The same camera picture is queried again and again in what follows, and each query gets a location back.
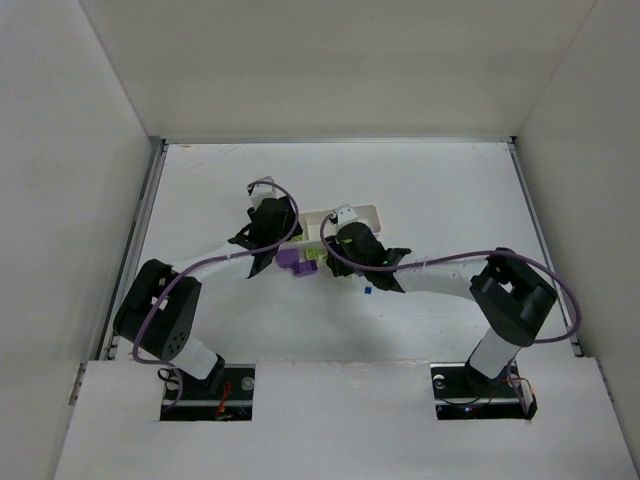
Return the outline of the purple rounded lego brick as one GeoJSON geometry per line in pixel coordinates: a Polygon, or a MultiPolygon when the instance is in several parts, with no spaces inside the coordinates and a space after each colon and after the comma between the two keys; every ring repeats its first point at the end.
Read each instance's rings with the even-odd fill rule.
{"type": "Polygon", "coordinates": [[[281,269],[291,269],[299,262],[299,252],[296,249],[281,249],[274,256],[276,265],[281,269]]]}

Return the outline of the purple lego plate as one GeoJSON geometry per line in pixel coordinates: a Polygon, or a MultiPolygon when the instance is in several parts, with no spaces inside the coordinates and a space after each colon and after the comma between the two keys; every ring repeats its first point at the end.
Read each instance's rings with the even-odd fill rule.
{"type": "Polygon", "coordinates": [[[315,260],[306,260],[302,262],[296,262],[292,266],[292,272],[295,277],[305,277],[313,275],[318,271],[318,265],[315,260]]]}

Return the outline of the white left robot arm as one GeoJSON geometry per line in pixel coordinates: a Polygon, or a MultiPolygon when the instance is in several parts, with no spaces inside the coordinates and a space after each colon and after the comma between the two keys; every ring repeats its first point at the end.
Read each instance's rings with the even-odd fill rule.
{"type": "Polygon", "coordinates": [[[145,351],[159,377],[176,386],[212,395],[225,360],[191,336],[202,284],[224,286],[257,276],[271,265],[279,246],[302,232],[298,208],[288,196],[264,198],[248,210],[250,222],[222,247],[183,270],[158,259],[146,261],[114,319],[114,333],[132,342],[134,358],[145,351]]]}

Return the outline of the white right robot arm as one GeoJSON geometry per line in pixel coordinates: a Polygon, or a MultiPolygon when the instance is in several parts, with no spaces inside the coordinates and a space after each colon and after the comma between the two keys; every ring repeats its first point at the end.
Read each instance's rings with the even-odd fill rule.
{"type": "Polygon", "coordinates": [[[558,299],[556,290],[508,249],[478,261],[430,266],[408,248],[384,247],[359,221],[341,226],[323,243],[330,249],[327,265],[336,277],[358,273],[379,290],[459,297],[479,307],[489,328],[463,369],[473,396],[488,391],[520,350],[534,344],[558,299]]]}

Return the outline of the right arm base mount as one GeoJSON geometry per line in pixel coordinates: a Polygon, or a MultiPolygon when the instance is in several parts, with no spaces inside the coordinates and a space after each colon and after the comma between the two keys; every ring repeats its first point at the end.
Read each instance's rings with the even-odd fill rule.
{"type": "Polygon", "coordinates": [[[532,384],[515,362],[488,380],[461,363],[430,366],[438,420],[526,420],[534,418],[538,401],[532,384]]]}

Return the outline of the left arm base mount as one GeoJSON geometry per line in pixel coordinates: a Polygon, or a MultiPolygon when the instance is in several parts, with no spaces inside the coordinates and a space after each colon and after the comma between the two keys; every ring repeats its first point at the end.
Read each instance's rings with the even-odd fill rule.
{"type": "Polygon", "coordinates": [[[245,422],[253,416],[255,364],[230,364],[215,380],[212,389],[202,388],[186,373],[182,374],[183,390],[178,397],[178,379],[168,369],[157,371],[165,383],[160,420],[167,422],[245,422]]]}

